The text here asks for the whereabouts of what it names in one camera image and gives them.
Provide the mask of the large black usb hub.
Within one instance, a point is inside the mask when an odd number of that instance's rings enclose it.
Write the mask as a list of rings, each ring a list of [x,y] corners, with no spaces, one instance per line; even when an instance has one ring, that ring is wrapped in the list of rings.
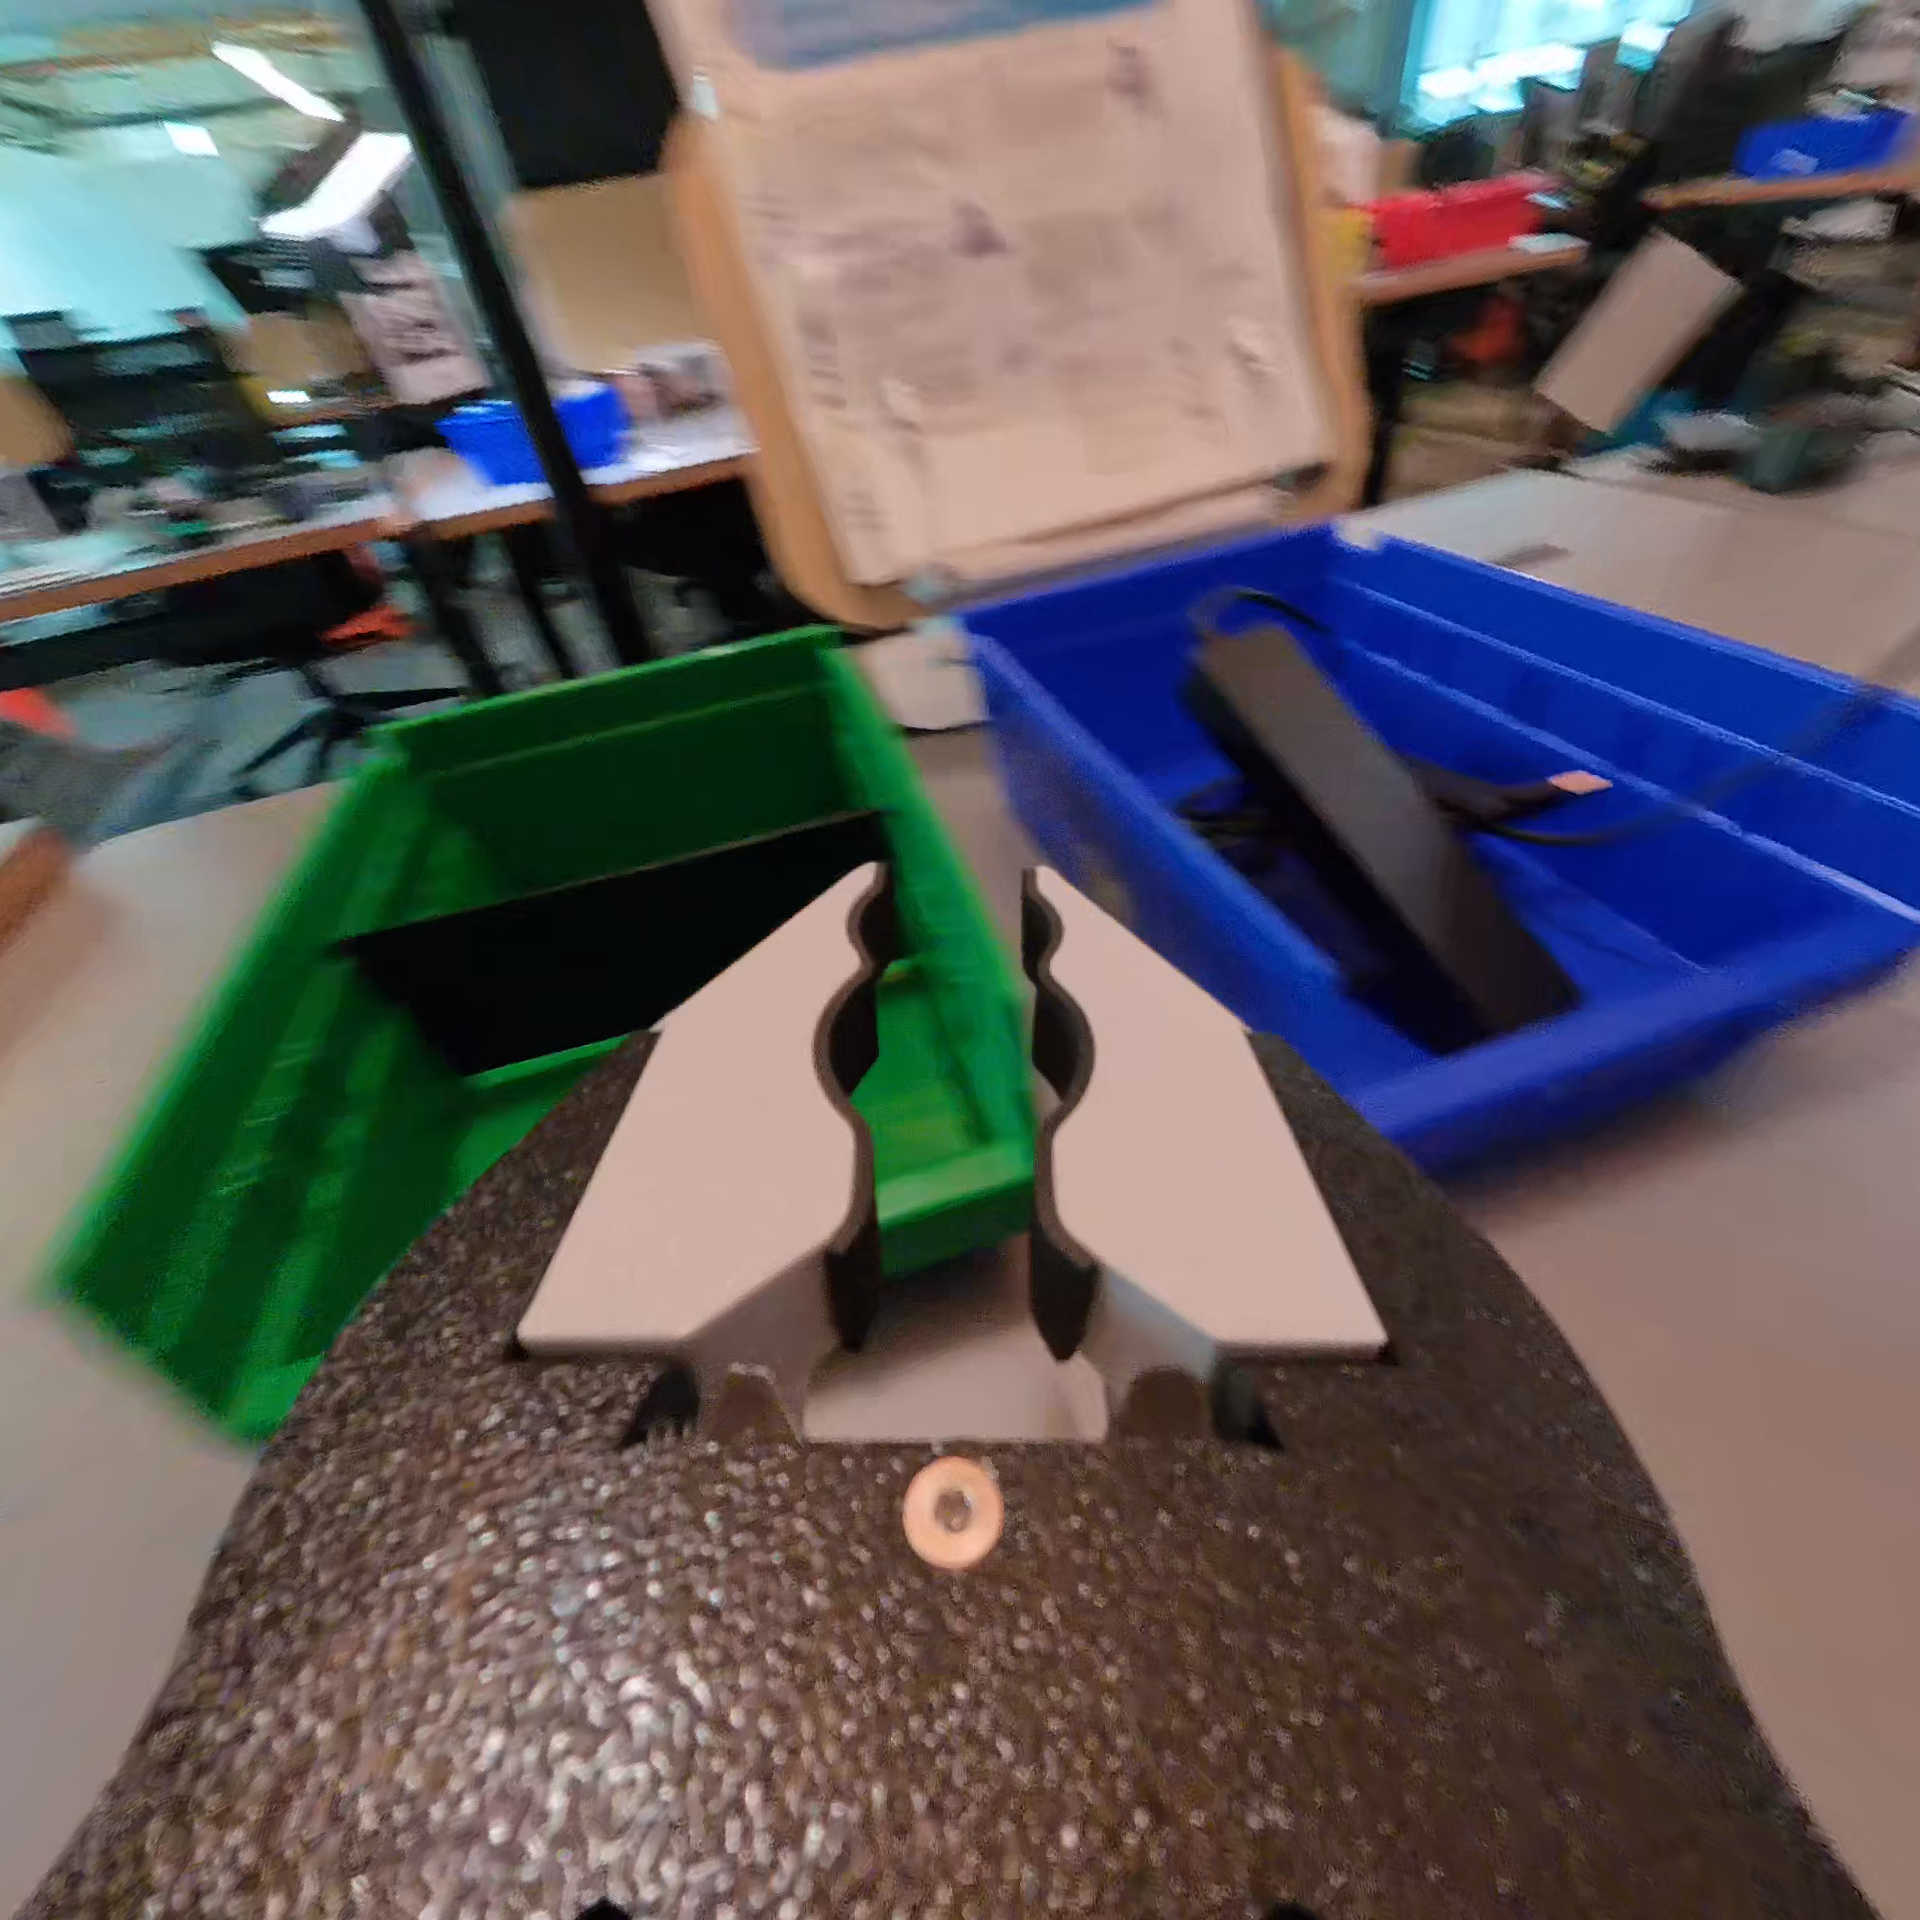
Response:
[[[1420,776],[1279,619],[1192,616],[1182,697],[1262,836],[1332,902],[1350,992],[1429,1051],[1569,1014],[1578,992]]]

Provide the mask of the wooden document stand with papers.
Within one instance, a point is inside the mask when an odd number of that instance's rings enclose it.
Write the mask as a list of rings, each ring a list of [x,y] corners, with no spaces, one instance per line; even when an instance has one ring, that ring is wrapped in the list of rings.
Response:
[[[1258,5],[650,5],[775,576],[850,630],[1325,521],[1369,399]]]

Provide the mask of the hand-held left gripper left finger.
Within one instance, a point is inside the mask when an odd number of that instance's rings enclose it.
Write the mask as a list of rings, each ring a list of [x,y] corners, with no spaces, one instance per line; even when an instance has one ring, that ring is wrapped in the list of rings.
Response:
[[[804,1404],[880,1302],[872,1133],[895,952],[870,859],[665,1014],[514,1337],[537,1359],[660,1359],[700,1404]]]

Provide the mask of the red plastic bin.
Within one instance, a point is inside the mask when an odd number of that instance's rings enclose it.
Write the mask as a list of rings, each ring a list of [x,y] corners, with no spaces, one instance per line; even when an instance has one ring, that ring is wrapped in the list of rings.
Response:
[[[1542,229],[1552,179],[1517,171],[1415,188],[1362,206],[1381,272],[1409,272],[1456,256],[1511,249]]]

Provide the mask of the green plastic bin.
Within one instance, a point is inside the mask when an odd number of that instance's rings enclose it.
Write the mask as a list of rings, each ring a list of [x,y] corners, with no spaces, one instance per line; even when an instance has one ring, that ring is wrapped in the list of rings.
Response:
[[[1023,1008],[853,649],[746,639],[381,728],[52,1257],[49,1286],[234,1440],[274,1432],[428,1225],[761,937],[888,856],[869,1125],[888,1279],[1023,1225]]]

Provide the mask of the black metal pole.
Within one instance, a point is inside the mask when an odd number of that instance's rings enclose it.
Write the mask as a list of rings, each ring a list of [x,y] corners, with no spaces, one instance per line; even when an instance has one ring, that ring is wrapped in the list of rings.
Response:
[[[542,355],[526,328],[489,219],[473,195],[473,181],[433,83],[416,53],[410,8],[394,1],[356,1],[354,7],[368,27],[374,60],[414,142],[465,288],[484,320],[506,390],[535,448],[553,500],[558,539],[566,549],[572,572],[584,587],[614,659],[623,665],[644,665],[653,659],[653,644],[632,598],[629,572],[607,537],[600,503],[590,492],[573,456],[544,374]]]

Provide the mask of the grey card sheet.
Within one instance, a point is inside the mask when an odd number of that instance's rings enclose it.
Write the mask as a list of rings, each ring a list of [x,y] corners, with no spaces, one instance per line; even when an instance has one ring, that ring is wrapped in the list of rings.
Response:
[[[1650,230],[1548,356],[1534,396],[1610,433],[1736,307],[1738,276],[1668,230]]]

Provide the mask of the white office desk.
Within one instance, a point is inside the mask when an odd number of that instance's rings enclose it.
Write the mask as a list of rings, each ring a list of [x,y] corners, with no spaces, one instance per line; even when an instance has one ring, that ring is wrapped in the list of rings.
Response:
[[[1871,678],[1917,619],[1912,439],[1874,443],[1838,483],[1776,495],[1610,452],[1504,470],[1340,519],[1526,574],[1777,655]]]

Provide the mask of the wooden desk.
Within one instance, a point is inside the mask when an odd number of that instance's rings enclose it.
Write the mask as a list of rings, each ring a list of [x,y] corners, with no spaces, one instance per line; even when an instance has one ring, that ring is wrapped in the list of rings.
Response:
[[[753,455],[746,429],[722,413],[665,443],[639,443],[618,463],[586,470],[584,485],[600,504],[629,508],[740,480],[752,470]],[[126,529],[32,544],[22,560],[5,560],[1,622],[97,607],[381,539],[479,537],[558,515],[549,487],[492,485],[448,451],[404,452],[390,461],[390,477],[394,494],[373,494],[305,521],[222,529],[202,544],[160,544]]]
[[[1569,269],[1585,253],[1589,244],[1578,237],[1559,230],[1534,230],[1517,236],[1506,247],[1440,256],[1406,268],[1369,269],[1356,278],[1353,297],[1367,309],[1408,303],[1542,272]]]

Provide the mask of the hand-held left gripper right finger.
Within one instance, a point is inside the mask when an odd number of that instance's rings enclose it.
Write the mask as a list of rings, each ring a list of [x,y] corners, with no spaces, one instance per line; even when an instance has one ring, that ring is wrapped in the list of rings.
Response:
[[[1262,1363],[1389,1349],[1237,1014],[1046,865],[1021,875],[1031,1057],[1050,1093],[1028,1301],[1105,1404],[1255,1404]]]

